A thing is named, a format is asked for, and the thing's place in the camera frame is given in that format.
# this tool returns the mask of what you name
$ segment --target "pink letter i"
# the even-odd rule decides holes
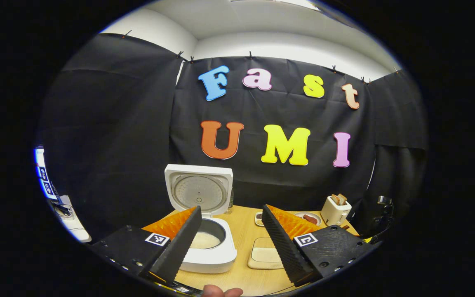
[[[337,139],[337,158],[333,162],[333,166],[348,167],[349,160],[347,160],[347,142],[351,138],[351,135],[342,132],[335,133],[334,135]]]

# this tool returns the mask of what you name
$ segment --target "wooden table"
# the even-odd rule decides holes
[[[259,227],[254,223],[255,214],[262,210],[237,205],[234,205],[230,210],[232,210],[230,214],[219,214],[214,217],[225,220],[230,226],[234,246],[238,250],[232,268],[228,272],[217,274],[179,270],[175,281],[200,290],[203,289],[205,284],[219,286],[223,291],[241,288],[243,289],[243,296],[262,296],[296,289],[287,277],[285,269],[251,269],[247,266],[254,240],[258,237],[269,237],[265,227]],[[319,211],[310,212],[320,216]],[[177,211],[174,210],[168,216],[176,213]],[[345,221],[341,227],[345,225],[349,226],[347,231],[353,235],[358,235],[355,228],[348,221]],[[323,219],[320,227],[326,227]]]

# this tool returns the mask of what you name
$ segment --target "hand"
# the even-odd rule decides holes
[[[239,288],[230,289],[223,293],[223,290],[218,286],[205,285],[201,297],[239,297],[241,294],[243,294],[243,290]]]

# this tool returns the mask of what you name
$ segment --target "black fabric backdrop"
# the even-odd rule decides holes
[[[173,210],[157,201],[168,201],[167,126],[181,61],[153,43],[100,34],[45,98],[38,143],[47,170],[94,241]]]
[[[182,59],[153,43],[121,37],[100,34],[67,63],[45,99],[38,134],[51,179],[60,194],[69,195],[94,241],[123,224],[143,226],[173,210],[164,182],[168,163],[232,168],[236,205],[320,210],[326,196],[343,193],[354,207],[349,219],[358,213],[352,223],[362,231],[379,211],[378,195],[392,197],[399,216],[416,198],[426,160],[426,119],[403,71],[368,85],[314,64],[227,57],[185,63],[175,86]],[[222,65],[230,68],[227,93],[206,101],[198,76]],[[250,68],[270,71],[272,89],[244,86]],[[304,94],[307,74],[322,77],[322,98]],[[356,110],[341,90],[347,83],[358,91]],[[234,157],[217,160],[203,153],[204,120],[221,122],[220,149],[228,144],[228,122],[245,125]],[[267,124],[281,126],[286,137],[298,127],[309,129],[309,164],[263,163]],[[332,165],[336,132],[351,135],[346,168]]]

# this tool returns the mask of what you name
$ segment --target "white wall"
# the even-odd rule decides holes
[[[190,60],[198,40],[181,25],[147,8],[133,11],[111,24],[101,33],[126,34],[153,42]]]
[[[342,73],[375,80],[390,73],[383,65],[348,47],[291,33],[248,32],[215,36],[198,41],[195,59],[232,56],[290,59],[328,68],[336,65]]]

